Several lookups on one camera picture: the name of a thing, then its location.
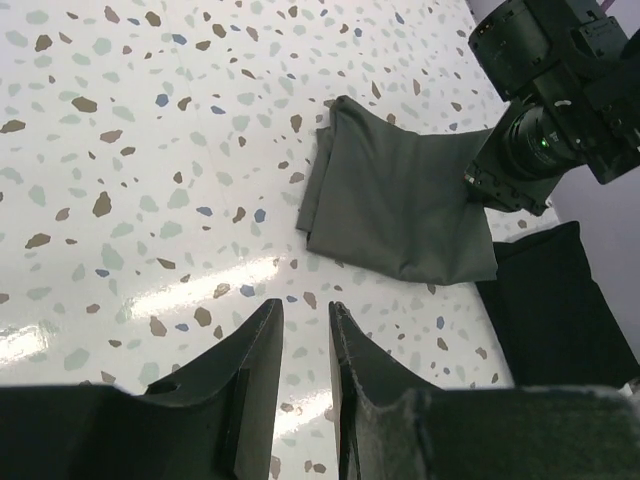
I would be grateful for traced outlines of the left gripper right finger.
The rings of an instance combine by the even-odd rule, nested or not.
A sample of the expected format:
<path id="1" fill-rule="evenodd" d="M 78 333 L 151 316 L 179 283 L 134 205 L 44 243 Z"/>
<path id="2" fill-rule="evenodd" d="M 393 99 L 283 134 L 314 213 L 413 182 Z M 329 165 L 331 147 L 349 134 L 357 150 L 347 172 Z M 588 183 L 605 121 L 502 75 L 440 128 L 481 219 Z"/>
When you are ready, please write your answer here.
<path id="1" fill-rule="evenodd" d="M 328 307 L 342 479 L 635 479 L 639 410 L 605 387 L 438 388 Z"/>

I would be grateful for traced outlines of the black folded t-shirt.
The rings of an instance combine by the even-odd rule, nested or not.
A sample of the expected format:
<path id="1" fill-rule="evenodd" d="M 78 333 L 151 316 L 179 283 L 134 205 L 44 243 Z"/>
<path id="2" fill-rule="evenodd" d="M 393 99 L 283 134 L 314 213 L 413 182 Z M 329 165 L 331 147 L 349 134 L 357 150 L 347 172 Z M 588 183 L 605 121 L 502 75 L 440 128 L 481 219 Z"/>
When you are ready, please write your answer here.
<path id="1" fill-rule="evenodd" d="M 497 242 L 497 277 L 477 289 L 518 386 L 604 385 L 638 378 L 639 363 L 593 280 L 571 221 Z"/>

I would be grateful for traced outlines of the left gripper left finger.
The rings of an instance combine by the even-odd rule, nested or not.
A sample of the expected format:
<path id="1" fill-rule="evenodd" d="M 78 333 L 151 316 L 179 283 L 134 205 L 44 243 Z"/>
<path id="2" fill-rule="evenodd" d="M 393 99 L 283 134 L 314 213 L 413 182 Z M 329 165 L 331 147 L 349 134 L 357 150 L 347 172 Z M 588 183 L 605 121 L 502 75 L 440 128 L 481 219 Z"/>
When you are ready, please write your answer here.
<path id="1" fill-rule="evenodd" d="M 283 348 L 283 305 L 134 396 L 111 385 L 5 387 L 5 479 L 265 479 Z"/>

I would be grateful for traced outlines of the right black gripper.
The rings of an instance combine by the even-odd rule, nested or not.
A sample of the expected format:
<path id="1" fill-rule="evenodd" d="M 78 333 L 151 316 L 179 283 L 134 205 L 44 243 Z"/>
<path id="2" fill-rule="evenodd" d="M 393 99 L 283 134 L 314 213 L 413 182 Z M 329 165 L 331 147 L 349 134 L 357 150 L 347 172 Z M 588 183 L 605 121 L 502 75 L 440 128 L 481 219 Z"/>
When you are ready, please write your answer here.
<path id="1" fill-rule="evenodd" d="M 639 165 L 639 37 L 595 1 L 510 0 L 469 47 L 508 103 L 465 171 L 474 202 L 540 216 L 562 176 L 608 184 Z"/>

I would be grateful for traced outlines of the dark green t-shirt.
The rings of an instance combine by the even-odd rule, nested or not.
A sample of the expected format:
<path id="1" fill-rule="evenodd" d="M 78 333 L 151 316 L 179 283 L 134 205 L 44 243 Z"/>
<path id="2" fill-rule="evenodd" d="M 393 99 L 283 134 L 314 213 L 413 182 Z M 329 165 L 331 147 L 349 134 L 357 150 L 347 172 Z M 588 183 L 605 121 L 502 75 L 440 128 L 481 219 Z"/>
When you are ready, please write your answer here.
<path id="1" fill-rule="evenodd" d="M 485 210 L 464 183 L 488 131 L 419 135 L 340 96 L 316 136 L 296 223 L 308 251 L 405 282 L 495 279 Z"/>

